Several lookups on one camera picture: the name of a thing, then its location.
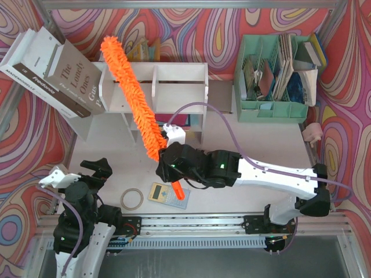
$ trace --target black mounting bracket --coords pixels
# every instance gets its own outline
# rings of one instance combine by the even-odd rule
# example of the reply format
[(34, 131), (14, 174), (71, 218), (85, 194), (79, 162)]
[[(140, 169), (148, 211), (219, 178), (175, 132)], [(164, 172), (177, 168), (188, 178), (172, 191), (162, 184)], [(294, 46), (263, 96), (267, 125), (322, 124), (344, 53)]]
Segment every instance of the black mounting bracket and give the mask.
[(286, 225), (277, 225), (264, 222), (263, 215), (245, 215), (243, 217), (243, 226), (247, 235), (289, 235), (294, 232), (295, 221), (292, 219)]

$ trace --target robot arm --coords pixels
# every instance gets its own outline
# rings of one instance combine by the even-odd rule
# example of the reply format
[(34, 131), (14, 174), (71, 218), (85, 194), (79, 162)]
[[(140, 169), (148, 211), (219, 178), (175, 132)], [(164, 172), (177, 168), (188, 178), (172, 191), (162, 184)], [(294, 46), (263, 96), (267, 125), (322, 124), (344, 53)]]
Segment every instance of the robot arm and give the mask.
[[(265, 223), (286, 225), (292, 218), (300, 215), (328, 215), (330, 193), (326, 184), (311, 179), (327, 178), (326, 166), (318, 164), (312, 169), (295, 169), (254, 160), (255, 164), (264, 169), (260, 170), (242, 159), (239, 153), (225, 150), (204, 153), (184, 144), (185, 132), (179, 127), (166, 126), (164, 129), (169, 137), (168, 147), (160, 150), (156, 169), (156, 174), (162, 181), (175, 182), (185, 178), (207, 187), (253, 185), (289, 193), (290, 196), (286, 199), (265, 207)], [(267, 171), (268, 169), (301, 174), (308, 178), (277, 174)]]
[(122, 235), (123, 217), (119, 207), (97, 206), (97, 192), (112, 174), (107, 159), (96, 162), (84, 160), (82, 167), (94, 170), (92, 176), (68, 173), (63, 165), (55, 166), (42, 180), (42, 187), (51, 185), (65, 194), (65, 200), (76, 209), (83, 224), (82, 240), (74, 256), (71, 253), (79, 238), (77, 216), (65, 205), (54, 230), (57, 278), (90, 277), (99, 275), (108, 243), (115, 233)]

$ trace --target orange duster handle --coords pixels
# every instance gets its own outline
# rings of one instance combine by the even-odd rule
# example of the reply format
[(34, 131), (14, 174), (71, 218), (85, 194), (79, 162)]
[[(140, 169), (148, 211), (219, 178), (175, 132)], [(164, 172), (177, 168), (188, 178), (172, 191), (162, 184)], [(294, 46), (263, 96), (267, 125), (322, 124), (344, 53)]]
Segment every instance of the orange duster handle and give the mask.
[[(108, 68), (119, 82), (129, 106), (132, 109), (134, 121), (137, 124), (148, 157), (158, 162), (158, 151), (166, 148), (166, 140), (162, 137), (157, 125), (155, 114), (149, 108), (144, 93), (137, 81), (134, 71), (123, 52), (122, 45), (114, 36), (104, 38), (101, 50)], [(184, 199), (184, 192), (180, 183), (172, 183), (173, 190), (179, 200)]]

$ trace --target gray floor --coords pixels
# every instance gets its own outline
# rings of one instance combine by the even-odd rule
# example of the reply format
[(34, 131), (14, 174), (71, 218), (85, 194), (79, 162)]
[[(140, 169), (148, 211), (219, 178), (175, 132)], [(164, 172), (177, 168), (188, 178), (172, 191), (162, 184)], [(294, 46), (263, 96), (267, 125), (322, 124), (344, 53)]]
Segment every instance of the gray floor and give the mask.
[[(55, 277), (48, 251), (39, 278)], [(349, 277), (336, 237), (296, 237), (287, 253), (257, 249), (127, 250), (104, 259), (99, 278)]]

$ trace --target shelf compartment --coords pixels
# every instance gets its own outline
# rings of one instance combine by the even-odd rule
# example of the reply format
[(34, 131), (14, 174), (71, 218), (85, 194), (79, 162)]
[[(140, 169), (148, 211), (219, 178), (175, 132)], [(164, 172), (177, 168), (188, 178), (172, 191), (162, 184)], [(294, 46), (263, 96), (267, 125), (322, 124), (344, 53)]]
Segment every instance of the shelf compartment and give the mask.
[[(296, 54), (297, 45), (300, 42), (308, 41), (307, 36), (292, 36), (293, 54)], [(241, 100), (239, 90), (239, 79), (241, 70), (246, 59), (250, 55), (256, 57), (257, 66), (262, 65), (259, 61), (267, 59), (271, 67), (277, 60), (278, 35), (244, 35), (238, 52), (237, 64), (234, 74), (234, 91), (236, 99), (237, 116), (239, 122), (260, 122), (260, 123), (303, 123), (307, 117), (308, 107), (301, 103), (290, 101), (287, 92), (284, 93), (281, 101)], [(270, 111), (259, 110), (262, 103), (272, 103)]]

